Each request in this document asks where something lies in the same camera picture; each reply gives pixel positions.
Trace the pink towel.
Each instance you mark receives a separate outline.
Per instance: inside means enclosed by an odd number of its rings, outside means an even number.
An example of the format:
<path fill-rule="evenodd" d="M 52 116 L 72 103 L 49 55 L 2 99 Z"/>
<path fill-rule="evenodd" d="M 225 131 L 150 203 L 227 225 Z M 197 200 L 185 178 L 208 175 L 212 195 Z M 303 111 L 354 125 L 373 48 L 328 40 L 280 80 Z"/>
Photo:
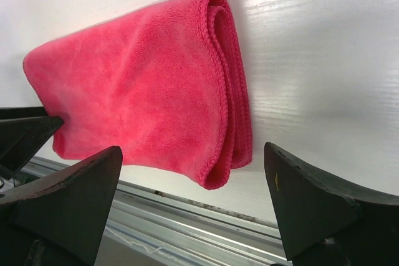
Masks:
<path fill-rule="evenodd" d="M 53 150 L 83 159 L 119 146 L 123 163 L 224 186 L 252 161 L 249 96 L 227 0 L 167 0 L 47 42 L 23 61 Z"/>

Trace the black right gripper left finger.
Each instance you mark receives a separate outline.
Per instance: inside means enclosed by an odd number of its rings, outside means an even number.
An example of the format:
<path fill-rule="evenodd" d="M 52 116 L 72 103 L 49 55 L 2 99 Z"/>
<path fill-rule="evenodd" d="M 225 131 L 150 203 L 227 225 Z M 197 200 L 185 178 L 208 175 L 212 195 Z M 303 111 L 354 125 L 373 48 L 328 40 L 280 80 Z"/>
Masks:
<path fill-rule="evenodd" d="M 1 265 L 93 265 L 121 167 L 111 146 L 1 193 Z"/>

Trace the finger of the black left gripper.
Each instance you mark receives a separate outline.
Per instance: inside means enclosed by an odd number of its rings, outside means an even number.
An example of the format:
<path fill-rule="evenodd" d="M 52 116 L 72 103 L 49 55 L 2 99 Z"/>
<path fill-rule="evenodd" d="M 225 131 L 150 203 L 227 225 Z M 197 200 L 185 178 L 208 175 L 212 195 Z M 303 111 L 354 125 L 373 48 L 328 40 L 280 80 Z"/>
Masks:
<path fill-rule="evenodd" d="M 13 120 L 20 118 L 36 118 L 49 116 L 44 107 L 16 107 L 0 108 L 1 120 Z"/>
<path fill-rule="evenodd" d="M 1 120 L 1 172 L 20 171 L 63 124 L 59 116 Z"/>

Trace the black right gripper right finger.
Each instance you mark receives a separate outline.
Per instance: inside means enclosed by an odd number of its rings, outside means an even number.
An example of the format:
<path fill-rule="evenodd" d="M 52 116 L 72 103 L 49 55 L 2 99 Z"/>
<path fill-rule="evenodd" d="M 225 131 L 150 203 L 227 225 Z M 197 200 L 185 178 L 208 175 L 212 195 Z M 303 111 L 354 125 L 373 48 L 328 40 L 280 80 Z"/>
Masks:
<path fill-rule="evenodd" d="M 264 170 L 293 265 L 398 265 L 398 196 L 342 179 L 270 142 Z"/>

